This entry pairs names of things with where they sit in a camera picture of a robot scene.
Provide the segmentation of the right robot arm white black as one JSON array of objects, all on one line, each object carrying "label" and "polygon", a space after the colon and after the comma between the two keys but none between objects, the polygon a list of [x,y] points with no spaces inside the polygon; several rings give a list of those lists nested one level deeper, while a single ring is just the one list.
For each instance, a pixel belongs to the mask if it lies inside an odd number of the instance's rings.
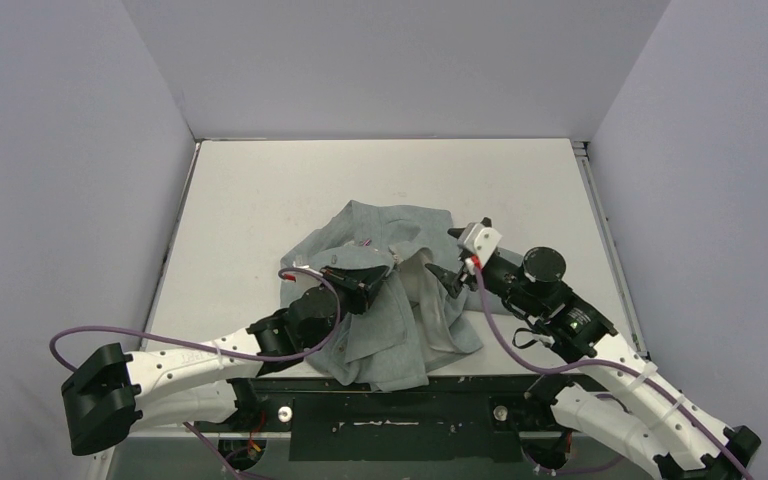
[{"label": "right robot arm white black", "polygon": [[[459,250],[458,269],[425,267],[452,297],[465,288],[478,293],[500,346],[539,375],[525,402],[534,425],[584,433],[654,479],[751,478],[749,465],[760,437],[707,413],[666,380],[653,361],[564,282],[567,265],[558,251],[534,247],[518,262],[508,260],[499,249],[502,235],[489,218],[447,233]],[[563,365],[538,366],[516,353],[493,317],[491,296],[524,321],[534,343]]]}]

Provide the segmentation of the grey zip-up jacket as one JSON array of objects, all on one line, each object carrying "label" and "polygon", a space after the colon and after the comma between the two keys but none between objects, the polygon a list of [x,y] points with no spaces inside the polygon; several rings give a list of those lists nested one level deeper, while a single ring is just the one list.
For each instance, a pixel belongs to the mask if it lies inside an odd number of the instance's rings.
[{"label": "grey zip-up jacket", "polygon": [[343,385],[392,392],[424,386],[429,372],[482,349],[465,315],[480,309],[479,297],[450,297],[425,267],[459,267],[460,251],[447,233],[453,226],[448,210],[351,200],[285,253],[283,267],[387,269],[369,310],[347,314],[335,336],[306,362]]}]

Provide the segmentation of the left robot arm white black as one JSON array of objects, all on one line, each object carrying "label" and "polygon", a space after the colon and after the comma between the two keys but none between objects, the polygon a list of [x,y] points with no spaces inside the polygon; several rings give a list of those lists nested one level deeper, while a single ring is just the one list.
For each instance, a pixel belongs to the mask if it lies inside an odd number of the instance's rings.
[{"label": "left robot arm white black", "polygon": [[316,286],[248,327],[201,343],[154,335],[164,345],[155,351],[127,352],[119,343],[98,347],[71,367],[61,386],[72,454],[96,454],[133,431],[168,424],[251,427],[259,403],[243,383],[324,348],[347,315],[370,310],[390,271],[284,268],[282,279],[306,275]]}]

